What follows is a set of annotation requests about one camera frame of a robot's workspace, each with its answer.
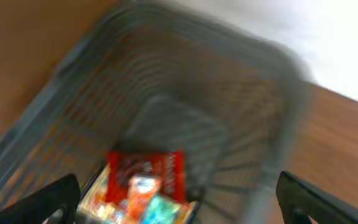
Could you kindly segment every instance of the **white surface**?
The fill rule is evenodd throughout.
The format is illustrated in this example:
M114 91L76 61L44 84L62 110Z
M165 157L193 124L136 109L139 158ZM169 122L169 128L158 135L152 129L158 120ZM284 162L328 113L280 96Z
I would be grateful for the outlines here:
M358 1L180 2L294 50L317 84L358 101Z

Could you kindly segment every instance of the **plastic bin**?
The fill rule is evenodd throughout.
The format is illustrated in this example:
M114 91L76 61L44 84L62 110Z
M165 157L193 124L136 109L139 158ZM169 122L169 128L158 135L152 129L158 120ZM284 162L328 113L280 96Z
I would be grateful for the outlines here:
M305 100L277 45L160 2L121 2L0 137L0 210L122 139L186 153L195 223L260 223Z

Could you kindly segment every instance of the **basket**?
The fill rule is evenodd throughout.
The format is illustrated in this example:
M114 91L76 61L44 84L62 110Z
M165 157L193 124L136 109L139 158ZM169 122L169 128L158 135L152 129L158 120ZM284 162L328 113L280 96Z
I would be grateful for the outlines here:
M277 45L181 7L121 2L0 137L0 210L68 173L84 189L125 139L185 151L195 223L260 223L305 86Z

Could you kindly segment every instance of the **red wrapper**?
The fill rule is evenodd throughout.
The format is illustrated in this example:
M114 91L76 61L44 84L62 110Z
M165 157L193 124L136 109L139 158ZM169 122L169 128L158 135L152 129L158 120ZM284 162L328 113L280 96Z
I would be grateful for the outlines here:
M127 199L129 179L135 174L156 175L162 181L160 193L185 203L183 151L169 153L109 154L109 182L106 201L122 205Z

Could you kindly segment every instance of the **brown wooden surface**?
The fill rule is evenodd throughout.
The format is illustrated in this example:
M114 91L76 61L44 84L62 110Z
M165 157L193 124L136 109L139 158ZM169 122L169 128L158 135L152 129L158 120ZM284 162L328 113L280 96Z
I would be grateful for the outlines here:
M0 134L113 1L0 1ZM311 104L288 168L358 207L358 103L314 87ZM282 223L277 203L270 222Z

